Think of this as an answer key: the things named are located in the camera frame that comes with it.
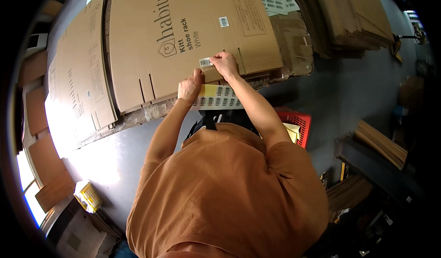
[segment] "cardboard sheet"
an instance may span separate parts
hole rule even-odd
[[[48,64],[48,54],[46,50],[32,54],[27,57],[20,68],[19,86],[23,86],[45,75]]]
[[[42,86],[26,94],[26,109],[31,135],[36,135],[41,130],[47,128],[45,91]]]
[[[240,74],[282,67],[262,0],[112,0],[109,37],[120,111],[175,93],[195,68],[220,80],[200,60],[223,50]]]
[[[92,0],[58,40],[45,103],[60,157],[117,120],[103,68],[104,0]]]
[[[30,145],[29,154],[43,186],[48,185],[58,174],[66,170],[63,160],[58,157],[55,150],[51,134]]]

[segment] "white label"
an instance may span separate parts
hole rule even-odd
[[[207,67],[207,66],[212,66],[212,65],[213,64],[210,62],[209,57],[199,59],[199,66],[201,66],[201,67]]]
[[[384,220],[386,220],[386,222],[388,223],[388,225],[391,225],[391,224],[393,224],[393,221],[385,214],[384,216],[383,216],[383,218],[384,218]]]
[[[219,22],[221,27],[229,26],[227,17],[219,18]]]

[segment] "concrete floor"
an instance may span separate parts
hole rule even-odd
[[[410,22],[392,0],[381,0],[395,34],[413,35]],[[353,131],[360,119],[390,136],[389,121],[400,82],[415,74],[415,41],[404,40],[401,65],[386,49],[369,51],[361,60],[315,59],[310,76],[295,77],[260,90],[273,105],[312,115],[307,150],[317,175],[324,170],[331,182],[339,178],[333,160],[334,140]],[[178,146],[199,120],[190,112],[181,127]],[[139,125],[75,151],[65,163],[74,180],[89,179],[104,197],[104,209],[125,230],[139,172],[150,140],[161,119]]]

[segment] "warning label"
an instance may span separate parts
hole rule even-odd
[[[255,0],[233,0],[245,37],[266,34]]]

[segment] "wooden board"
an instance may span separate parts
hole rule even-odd
[[[66,196],[73,194],[75,182],[65,169],[59,173],[49,184],[45,185],[36,195],[42,210],[47,213]]]
[[[64,162],[55,150],[51,134],[30,145],[29,153],[43,186],[51,183],[58,174],[66,170]]]
[[[48,127],[45,111],[45,91],[42,86],[26,94],[26,112],[31,135],[36,135]]]

